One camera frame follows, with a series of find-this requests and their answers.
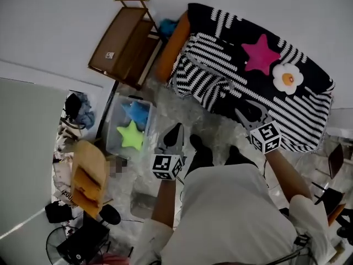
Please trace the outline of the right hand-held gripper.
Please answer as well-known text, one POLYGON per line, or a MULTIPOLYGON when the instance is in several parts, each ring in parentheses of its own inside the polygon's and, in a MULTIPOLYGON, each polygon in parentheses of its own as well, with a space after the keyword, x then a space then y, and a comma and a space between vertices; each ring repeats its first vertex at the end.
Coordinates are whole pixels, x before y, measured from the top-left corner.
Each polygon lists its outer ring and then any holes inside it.
MULTIPOLYGON (((260 120, 270 120, 270 115, 265 106, 253 100, 246 99, 246 101, 261 111, 260 120)), ((252 122, 240 110, 235 108, 235 113, 245 129, 250 130, 250 142, 257 150, 266 154, 280 147, 281 131, 275 120, 253 129, 252 122)))

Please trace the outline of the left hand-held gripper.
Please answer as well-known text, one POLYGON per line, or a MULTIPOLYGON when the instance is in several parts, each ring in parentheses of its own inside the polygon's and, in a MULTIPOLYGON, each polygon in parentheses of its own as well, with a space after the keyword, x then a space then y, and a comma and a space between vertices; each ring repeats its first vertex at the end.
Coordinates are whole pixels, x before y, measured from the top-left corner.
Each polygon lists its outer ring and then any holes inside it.
POLYGON ((150 170, 156 178, 174 181, 185 165, 184 126, 176 123, 160 134, 150 159, 150 170))

